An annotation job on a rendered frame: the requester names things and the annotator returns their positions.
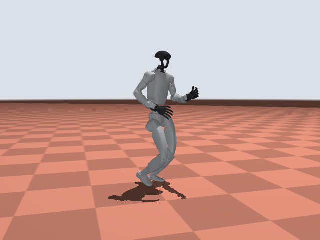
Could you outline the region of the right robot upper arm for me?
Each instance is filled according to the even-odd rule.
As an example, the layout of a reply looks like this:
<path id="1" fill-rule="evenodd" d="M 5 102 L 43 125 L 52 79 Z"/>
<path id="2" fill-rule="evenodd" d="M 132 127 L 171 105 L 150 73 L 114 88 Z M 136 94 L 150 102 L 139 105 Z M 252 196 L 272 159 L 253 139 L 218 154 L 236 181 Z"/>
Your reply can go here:
<path id="1" fill-rule="evenodd" d="M 144 90 L 148 84 L 150 82 L 153 82 L 156 78 L 156 73 L 155 72 L 151 72 L 151 71 L 147 71 L 144 76 L 143 76 L 143 79 L 141 80 L 141 82 L 139 83 L 139 85 L 137 86 L 137 88 L 135 89 L 135 91 L 139 90 L 141 92 L 141 94 L 143 95 L 142 93 L 142 90 Z M 134 91 L 134 92 L 135 92 Z M 134 93 L 133 93 L 134 94 Z M 135 95 L 134 95 L 135 96 Z"/>

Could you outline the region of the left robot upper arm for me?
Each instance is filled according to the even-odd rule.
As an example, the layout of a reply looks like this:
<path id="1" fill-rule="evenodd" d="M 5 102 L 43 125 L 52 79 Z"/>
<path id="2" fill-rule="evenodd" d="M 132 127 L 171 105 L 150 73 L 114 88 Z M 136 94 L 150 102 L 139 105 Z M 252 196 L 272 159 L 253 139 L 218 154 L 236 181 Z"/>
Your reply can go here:
<path id="1" fill-rule="evenodd" d="M 176 93 L 175 78 L 172 75 L 170 75 L 169 92 L 171 94 L 171 101 L 176 102 L 176 97 L 178 94 Z"/>

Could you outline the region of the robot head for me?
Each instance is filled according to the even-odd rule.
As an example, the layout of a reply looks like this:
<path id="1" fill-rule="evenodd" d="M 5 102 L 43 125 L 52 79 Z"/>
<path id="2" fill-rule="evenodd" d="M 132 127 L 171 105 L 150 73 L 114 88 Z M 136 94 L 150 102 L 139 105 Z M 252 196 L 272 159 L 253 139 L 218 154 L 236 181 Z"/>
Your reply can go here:
<path id="1" fill-rule="evenodd" d="M 159 51 L 155 54 L 155 58 L 158 58 L 161 61 L 161 65 L 158 65 L 157 70 L 161 70 L 159 72 L 165 73 L 164 69 L 166 69 L 169 66 L 169 60 L 171 59 L 171 55 L 166 51 Z M 166 66 L 164 66 L 164 60 L 167 60 Z"/>

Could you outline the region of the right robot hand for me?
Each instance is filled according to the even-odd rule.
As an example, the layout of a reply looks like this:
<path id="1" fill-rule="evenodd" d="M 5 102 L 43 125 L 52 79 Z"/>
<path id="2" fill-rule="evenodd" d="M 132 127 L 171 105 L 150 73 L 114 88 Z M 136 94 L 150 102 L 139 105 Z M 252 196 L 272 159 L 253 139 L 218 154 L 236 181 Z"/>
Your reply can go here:
<path id="1" fill-rule="evenodd" d="M 155 104 L 155 103 L 154 103 Z M 172 115 L 173 116 L 173 114 L 172 113 L 174 113 L 172 110 L 170 110 L 170 109 L 167 109 L 167 108 L 171 108 L 170 106 L 168 106 L 168 105 L 164 105 L 164 106 L 159 106 L 159 105 L 157 105 L 157 104 L 155 104 L 156 106 L 155 106 L 155 109 L 152 109 L 152 108 L 150 108 L 152 111 L 154 111 L 154 112 L 158 112 L 160 115 L 162 115 L 162 116 L 164 116 L 165 118 L 167 118 L 168 120 L 169 120 L 169 118 L 168 117 L 170 117 L 171 118 L 171 116 L 170 115 Z M 170 113 L 170 112 L 172 112 L 172 113 Z M 167 114 L 168 113 L 168 114 Z M 167 116 L 165 116 L 165 115 L 167 115 Z M 169 115 L 170 114 L 170 115 Z"/>

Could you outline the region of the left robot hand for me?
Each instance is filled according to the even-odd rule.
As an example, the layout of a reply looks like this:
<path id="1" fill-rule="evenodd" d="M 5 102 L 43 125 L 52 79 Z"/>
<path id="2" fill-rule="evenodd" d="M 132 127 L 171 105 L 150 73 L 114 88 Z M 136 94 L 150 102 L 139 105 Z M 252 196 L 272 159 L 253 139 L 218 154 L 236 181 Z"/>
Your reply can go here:
<path id="1" fill-rule="evenodd" d="M 195 90 L 194 90 L 195 88 Z M 192 87 L 192 91 L 189 93 L 189 94 L 186 94 L 185 96 L 187 96 L 187 100 L 185 102 L 188 102 L 190 101 L 191 99 L 196 99 L 198 98 L 199 96 L 199 93 L 198 93 L 198 88 L 197 87 Z"/>

